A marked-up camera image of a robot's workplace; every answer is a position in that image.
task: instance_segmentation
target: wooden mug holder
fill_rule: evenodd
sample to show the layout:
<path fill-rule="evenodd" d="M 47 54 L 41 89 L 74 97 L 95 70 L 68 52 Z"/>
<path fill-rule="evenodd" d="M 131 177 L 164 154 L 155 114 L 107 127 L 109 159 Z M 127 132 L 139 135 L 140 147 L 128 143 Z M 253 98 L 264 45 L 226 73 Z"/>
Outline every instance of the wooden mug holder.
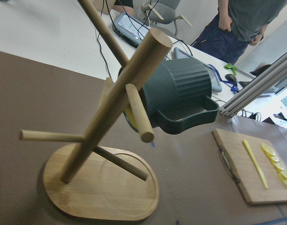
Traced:
<path fill-rule="evenodd" d="M 46 192 L 63 212 L 105 220 L 144 219 L 159 201 L 159 186 L 152 168 L 130 151 L 100 147 L 98 143 L 129 104 L 141 140 L 149 143 L 154 139 L 138 90 L 173 44 L 163 32 L 150 29 L 128 60 L 90 0 L 78 1 L 123 70 L 116 83 L 106 79 L 98 110 L 84 135 L 22 130 L 19 138 L 78 143 L 58 149 L 45 165 Z"/>

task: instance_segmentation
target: gray chair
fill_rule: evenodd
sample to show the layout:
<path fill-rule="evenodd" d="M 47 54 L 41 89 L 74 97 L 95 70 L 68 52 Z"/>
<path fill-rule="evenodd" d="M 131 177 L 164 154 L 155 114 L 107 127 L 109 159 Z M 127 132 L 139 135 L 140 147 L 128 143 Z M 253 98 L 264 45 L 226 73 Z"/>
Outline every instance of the gray chair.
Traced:
<path fill-rule="evenodd" d="M 149 11 L 150 15 L 147 20 L 147 23 L 149 22 L 149 26 L 156 27 L 157 23 L 161 24 L 170 24 L 171 22 L 174 22 L 175 26 L 175 33 L 173 34 L 171 31 L 169 31 L 166 28 L 157 27 L 158 29 L 164 31 L 167 35 L 176 37 L 178 34 L 178 27 L 176 20 L 182 19 L 184 20 L 188 26 L 193 27 L 192 24 L 185 18 L 185 16 L 178 15 L 176 16 L 176 8 L 179 5 L 180 0 L 159 0 L 157 3 L 157 0 L 151 0 L 151 4 L 149 4 L 150 1 L 147 1 L 145 4 L 142 5 L 141 11 L 146 13 L 144 21 L 147 19 L 147 14 Z"/>

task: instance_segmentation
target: wooden dowel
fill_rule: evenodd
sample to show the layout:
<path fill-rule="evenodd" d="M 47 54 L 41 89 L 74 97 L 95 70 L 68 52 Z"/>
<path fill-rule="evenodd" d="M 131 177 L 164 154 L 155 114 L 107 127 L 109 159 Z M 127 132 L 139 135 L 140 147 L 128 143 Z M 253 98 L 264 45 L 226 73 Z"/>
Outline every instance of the wooden dowel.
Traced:
<path fill-rule="evenodd" d="M 123 168 L 124 170 L 127 170 L 131 174 L 135 175 L 136 177 L 146 181 L 148 178 L 148 174 L 141 169 L 138 169 L 137 167 L 131 165 L 130 163 L 126 162 L 125 160 L 121 159 L 120 157 L 106 151 L 105 149 L 97 146 L 94 148 L 93 152 L 97 153 L 101 157 L 109 160 L 110 162 L 116 164 L 117 166 Z"/>
<path fill-rule="evenodd" d="M 42 142 L 74 142 L 82 143 L 85 138 L 82 135 L 71 135 L 62 133 L 42 132 L 33 130 L 21 130 L 19 139 L 23 141 L 42 141 Z"/>
<path fill-rule="evenodd" d="M 117 41 L 114 39 L 109 28 L 101 19 L 96 8 L 93 6 L 90 0 L 78 0 L 78 2 L 82 6 L 83 10 L 86 12 L 93 25 L 96 27 L 100 35 L 102 36 L 103 40 L 106 42 L 106 44 L 112 51 L 120 65 L 125 68 L 126 64 L 128 63 L 128 58 L 117 43 Z"/>
<path fill-rule="evenodd" d="M 107 77 L 104 83 L 104 87 L 103 87 L 102 94 L 101 94 L 101 97 L 98 103 L 98 107 L 101 105 L 101 103 L 105 99 L 105 96 L 108 94 L 112 84 L 113 84 L 112 79 L 110 77 Z"/>
<path fill-rule="evenodd" d="M 145 143 L 150 143 L 154 140 L 154 132 L 136 86 L 128 83 L 126 85 L 126 91 L 140 139 Z"/>
<path fill-rule="evenodd" d="M 126 84 L 132 83 L 138 90 L 141 89 L 172 46 L 166 34 L 155 28 L 150 29 L 92 118 L 84 133 L 85 143 L 77 144 L 65 162 L 60 173 L 63 182 L 69 183 L 73 179 L 92 149 L 97 147 L 128 106 Z"/>

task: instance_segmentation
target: green mug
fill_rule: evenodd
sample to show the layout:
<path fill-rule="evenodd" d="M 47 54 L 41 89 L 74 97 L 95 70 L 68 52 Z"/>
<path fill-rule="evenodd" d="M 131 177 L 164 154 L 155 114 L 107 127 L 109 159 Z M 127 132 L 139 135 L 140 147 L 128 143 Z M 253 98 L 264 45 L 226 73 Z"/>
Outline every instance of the green mug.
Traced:
<path fill-rule="evenodd" d="M 219 105 L 211 99 L 208 70 L 197 59 L 163 61 L 139 94 L 152 127 L 168 134 L 214 122 L 219 111 Z M 137 132 L 130 107 L 124 115 Z"/>

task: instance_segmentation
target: hand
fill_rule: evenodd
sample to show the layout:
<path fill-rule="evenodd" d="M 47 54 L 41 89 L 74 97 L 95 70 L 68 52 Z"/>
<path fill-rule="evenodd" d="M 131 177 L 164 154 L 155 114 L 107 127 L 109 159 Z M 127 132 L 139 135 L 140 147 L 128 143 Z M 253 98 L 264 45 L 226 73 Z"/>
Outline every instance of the hand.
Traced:
<path fill-rule="evenodd" d="M 219 28 L 221 30 L 231 31 L 232 19 L 229 15 L 222 15 L 219 17 Z"/>
<path fill-rule="evenodd" d="M 262 35 L 261 34 L 257 34 L 253 40 L 250 41 L 250 45 L 255 46 L 258 44 L 258 42 L 262 39 Z"/>

